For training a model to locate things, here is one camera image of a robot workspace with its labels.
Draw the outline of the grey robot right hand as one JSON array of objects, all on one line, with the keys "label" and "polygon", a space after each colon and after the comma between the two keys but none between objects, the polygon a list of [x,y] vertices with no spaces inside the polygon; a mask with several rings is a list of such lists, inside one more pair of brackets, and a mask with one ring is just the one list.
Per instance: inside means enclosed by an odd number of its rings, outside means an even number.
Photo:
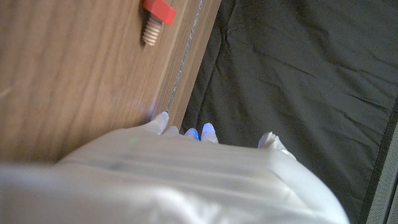
[{"label": "grey robot right hand", "polygon": [[2,223],[348,223],[333,192],[265,133],[220,144],[161,113],[55,164],[1,164]]}]

